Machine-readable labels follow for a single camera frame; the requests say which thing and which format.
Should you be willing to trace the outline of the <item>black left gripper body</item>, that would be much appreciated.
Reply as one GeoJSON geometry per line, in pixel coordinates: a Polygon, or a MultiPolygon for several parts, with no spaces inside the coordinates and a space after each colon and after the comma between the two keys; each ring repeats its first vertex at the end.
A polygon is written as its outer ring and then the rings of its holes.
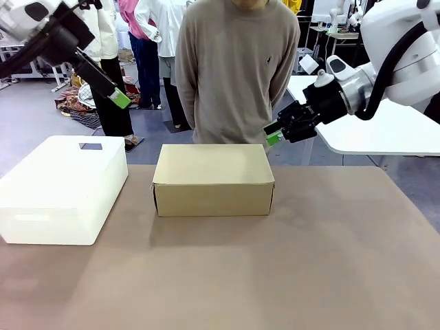
{"type": "Polygon", "coordinates": [[[48,44],[43,59],[50,65],[69,63],[74,71],[101,96],[116,98],[116,85],[80,48],[94,36],[74,13],[54,13],[43,29],[48,44]]]}

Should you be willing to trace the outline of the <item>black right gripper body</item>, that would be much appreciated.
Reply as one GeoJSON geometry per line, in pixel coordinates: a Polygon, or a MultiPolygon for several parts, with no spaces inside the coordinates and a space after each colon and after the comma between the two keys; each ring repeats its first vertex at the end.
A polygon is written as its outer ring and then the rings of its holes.
{"type": "Polygon", "coordinates": [[[295,115],[295,141],[314,138],[318,124],[329,124],[347,114],[347,106],[338,82],[325,86],[314,84],[303,90],[306,103],[300,104],[295,115]]]}

